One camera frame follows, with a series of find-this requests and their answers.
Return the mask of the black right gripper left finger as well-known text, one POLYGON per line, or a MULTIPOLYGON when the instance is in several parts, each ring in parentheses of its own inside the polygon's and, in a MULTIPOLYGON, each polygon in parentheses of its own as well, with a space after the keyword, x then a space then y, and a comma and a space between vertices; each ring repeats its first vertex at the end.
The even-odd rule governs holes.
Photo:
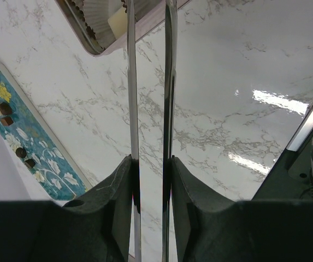
POLYGON ((133 159, 60 206, 0 201, 0 261, 127 261, 133 159))

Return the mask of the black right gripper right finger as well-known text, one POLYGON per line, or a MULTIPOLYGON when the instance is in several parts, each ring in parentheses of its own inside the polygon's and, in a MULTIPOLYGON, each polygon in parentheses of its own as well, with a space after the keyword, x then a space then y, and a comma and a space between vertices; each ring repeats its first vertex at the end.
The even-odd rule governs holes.
POLYGON ((179 261, 313 261, 313 201, 231 201, 173 157, 179 261))

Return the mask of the pink chocolate box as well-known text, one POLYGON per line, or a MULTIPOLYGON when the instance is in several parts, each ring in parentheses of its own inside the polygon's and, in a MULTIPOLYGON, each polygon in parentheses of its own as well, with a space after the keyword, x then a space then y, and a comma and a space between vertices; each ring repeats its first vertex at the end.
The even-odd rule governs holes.
MULTIPOLYGON (((57 1, 84 49, 104 56, 126 46, 127 1, 57 1)), ((135 39, 164 21, 165 1, 134 1, 135 39)))

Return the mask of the metal tongs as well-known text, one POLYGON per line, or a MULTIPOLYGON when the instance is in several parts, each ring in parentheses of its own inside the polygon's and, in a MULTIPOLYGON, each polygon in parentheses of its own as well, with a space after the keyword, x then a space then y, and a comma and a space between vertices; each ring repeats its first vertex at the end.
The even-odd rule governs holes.
MULTIPOLYGON (((137 63, 135 50, 135 8, 127 1, 127 55, 128 55, 128 105, 131 136, 132 178, 134 179, 134 252, 135 260, 141 261, 141 207, 140 167, 138 137, 137 63)), ((178 40, 177 1, 166 1, 165 7, 165 81, 162 168, 162 261, 169 261, 170 161, 172 158, 173 121, 176 83, 176 49, 178 40)))

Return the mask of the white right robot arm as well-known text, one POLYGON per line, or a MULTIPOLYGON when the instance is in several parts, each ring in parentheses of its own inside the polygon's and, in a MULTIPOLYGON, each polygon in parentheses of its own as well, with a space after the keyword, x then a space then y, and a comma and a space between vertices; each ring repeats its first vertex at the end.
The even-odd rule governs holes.
MULTIPOLYGON (((83 196, 0 201, 0 261, 127 261, 137 163, 83 196)), ((167 163, 180 261, 313 261, 313 131, 285 150, 250 201, 231 201, 167 163)))

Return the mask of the dark square chocolate left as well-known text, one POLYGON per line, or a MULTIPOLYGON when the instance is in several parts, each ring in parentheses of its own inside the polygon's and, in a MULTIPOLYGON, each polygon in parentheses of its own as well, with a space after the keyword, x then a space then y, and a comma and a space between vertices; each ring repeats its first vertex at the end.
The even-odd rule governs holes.
POLYGON ((36 162, 34 159, 30 158, 24 161, 25 166, 27 166, 29 169, 34 168, 34 166, 36 165, 36 162))

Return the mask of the dark round chocolate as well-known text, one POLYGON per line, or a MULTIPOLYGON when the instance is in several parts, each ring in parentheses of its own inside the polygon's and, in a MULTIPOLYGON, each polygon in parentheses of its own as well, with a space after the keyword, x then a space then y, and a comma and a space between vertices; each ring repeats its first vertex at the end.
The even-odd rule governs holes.
POLYGON ((26 158, 26 156, 27 156, 26 150, 25 150, 24 148, 22 148, 22 147, 18 147, 18 148, 16 149, 15 153, 16 153, 16 155, 17 155, 19 158, 22 158, 22 159, 26 158))

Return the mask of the red-brown rectangular chocolate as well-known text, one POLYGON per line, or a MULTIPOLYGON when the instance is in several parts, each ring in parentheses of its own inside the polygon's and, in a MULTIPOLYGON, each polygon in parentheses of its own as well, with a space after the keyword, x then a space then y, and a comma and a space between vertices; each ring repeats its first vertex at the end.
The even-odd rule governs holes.
POLYGON ((14 121, 13 121, 13 119, 10 116, 6 116, 6 117, 0 118, 0 123, 3 126, 8 127, 8 126, 11 126, 14 123, 14 121))

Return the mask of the dark brown chocolate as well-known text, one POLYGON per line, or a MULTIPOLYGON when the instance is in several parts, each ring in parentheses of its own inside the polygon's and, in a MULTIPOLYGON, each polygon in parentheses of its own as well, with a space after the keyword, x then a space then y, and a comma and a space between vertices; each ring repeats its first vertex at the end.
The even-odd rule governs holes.
POLYGON ((11 115, 13 113, 13 110, 8 103, 2 102, 0 103, 0 112, 2 115, 11 115))

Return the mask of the cream block chocolate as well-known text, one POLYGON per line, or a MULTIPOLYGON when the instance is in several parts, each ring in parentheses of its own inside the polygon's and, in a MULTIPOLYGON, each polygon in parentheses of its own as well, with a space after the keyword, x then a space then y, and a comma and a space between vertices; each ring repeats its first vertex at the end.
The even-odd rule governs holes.
POLYGON ((126 9, 121 7, 108 19, 108 24, 115 39, 119 39, 127 32, 127 13, 125 11, 126 9))

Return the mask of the teal floral tray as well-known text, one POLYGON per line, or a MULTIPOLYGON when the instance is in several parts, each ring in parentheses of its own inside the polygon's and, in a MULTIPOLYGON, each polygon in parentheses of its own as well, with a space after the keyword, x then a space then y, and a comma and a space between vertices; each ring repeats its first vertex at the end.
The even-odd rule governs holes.
POLYGON ((19 158, 23 164, 27 159, 35 160, 34 168, 26 168, 50 197, 68 201, 92 188, 92 184, 45 123, 9 70, 0 63, 0 103, 2 102, 8 103, 13 113, 2 115, 0 112, 0 118, 10 116, 14 123, 8 127, 0 123, 1 137, 14 153, 18 147, 26 150, 26 158, 19 158))

